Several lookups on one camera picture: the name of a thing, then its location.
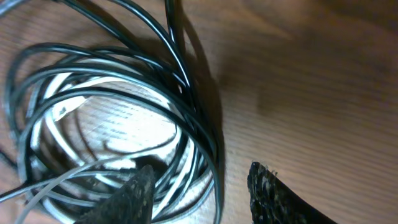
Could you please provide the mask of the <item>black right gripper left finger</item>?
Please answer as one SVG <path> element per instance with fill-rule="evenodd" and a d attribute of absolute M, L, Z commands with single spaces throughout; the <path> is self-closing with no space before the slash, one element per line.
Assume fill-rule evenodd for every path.
<path fill-rule="evenodd" d="M 77 224 L 149 224 L 154 204 L 155 175 L 144 166 L 109 199 L 82 215 Z"/>

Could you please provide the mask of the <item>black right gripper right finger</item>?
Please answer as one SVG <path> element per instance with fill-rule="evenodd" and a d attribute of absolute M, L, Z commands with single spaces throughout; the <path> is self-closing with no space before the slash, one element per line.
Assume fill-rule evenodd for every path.
<path fill-rule="evenodd" d="M 336 224 L 259 162 L 251 164 L 247 186 L 253 224 Z"/>

